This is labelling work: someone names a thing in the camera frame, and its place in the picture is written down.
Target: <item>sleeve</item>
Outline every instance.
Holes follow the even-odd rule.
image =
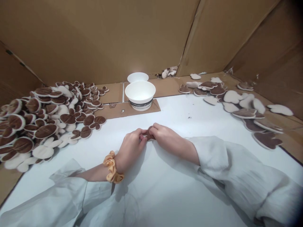
[[[78,218],[111,195],[109,182],[87,182],[71,177],[83,171],[75,160],[71,160],[51,175],[54,186],[3,213],[0,226],[74,226]]]
[[[223,183],[226,194],[251,220],[265,218],[273,220],[268,223],[287,226],[295,221],[302,187],[286,174],[264,165],[239,144],[217,137],[194,137],[189,141],[199,156],[200,177],[206,174]]]

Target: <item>cardboard floor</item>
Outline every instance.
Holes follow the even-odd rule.
[[[134,110],[126,95],[124,95],[124,101],[122,102],[123,97],[123,83],[116,84],[101,84],[97,85],[98,88],[107,86],[110,91],[107,92],[104,96],[100,98],[101,102],[104,103],[104,109],[98,110],[95,112],[96,116],[104,116],[107,119],[126,117],[136,114],[147,114],[152,112],[161,111],[160,106],[156,100],[158,97],[165,96],[174,96],[174,95],[184,95],[180,93],[179,87],[181,84],[185,84],[188,81],[200,81],[205,82],[209,81],[212,77],[219,77],[224,84],[228,87],[229,90],[235,90],[238,93],[252,93],[256,98],[260,99],[261,102],[266,106],[272,104],[269,100],[259,95],[258,93],[252,91],[243,91],[239,90],[236,85],[239,81],[229,74],[224,72],[219,73],[210,73],[201,75],[201,79],[192,80],[190,76],[184,76],[180,78],[166,78],[166,79],[151,79],[149,80],[156,87],[156,93],[154,96],[154,101],[151,108],[146,112],[138,112]],[[115,108],[109,108],[107,103],[116,103]],[[284,134],[277,135],[277,138],[283,141],[281,147],[292,156],[297,162],[301,165],[303,163],[303,121],[294,117],[294,116],[283,116],[280,114],[272,113],[268,109],[265,113],[265,116],[272,123],[282,127],[284,129]],[[6,197],[9,195],[11,190],[15,187],[18,182],[18,179],[22,176],[21,173],[18,173],[16,170],[6,170],[3,165],[0,165],[0,180],[2,186],[0,188],[0,203],[2,204]]]

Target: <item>hand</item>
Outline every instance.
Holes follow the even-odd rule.
[[[172,129],[154,123],[149,133],[153,135],[158,144],[169,153],[196,165],[200,165],[198,153],[192,142],[182,138]]]
[[[116,162],[117,173],[122,174],[131,167],[141,154],[144,146],[146,145],[147,138],[142,135],[146,130],[138,128],[129,134],[126,134],[119,153],[114,157]],[[87,181],[106,181],[106,176],[109,170],[103,164],[97,165],[83,173],[77,174],[75,177],[84,178]]]
[[[126,134],[120,150],[114,158],[117,173],[126,172],[136,162],[147,142],[147,138],[142,135],[145,132],[146,130],[138,128]]]

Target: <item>white bowl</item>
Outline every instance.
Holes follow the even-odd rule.
[[[152,105],[152,98],[155,93],[156,87],[148,81],[133,82],[125,89],[125,95],[137,111],[148,110]]]
[[[133,83],[137,81],[148,81],[146,73],[132,73],[127,77],[128,82]]]

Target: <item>yellow scrunchie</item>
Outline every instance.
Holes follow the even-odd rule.
[[[103,165],[108,166],[110,173],[106,176],[108,182],[120,183],[124,179],[124,174],[117,173],[116,163],[114,160],[115,153],[111,151],[103,161]]]

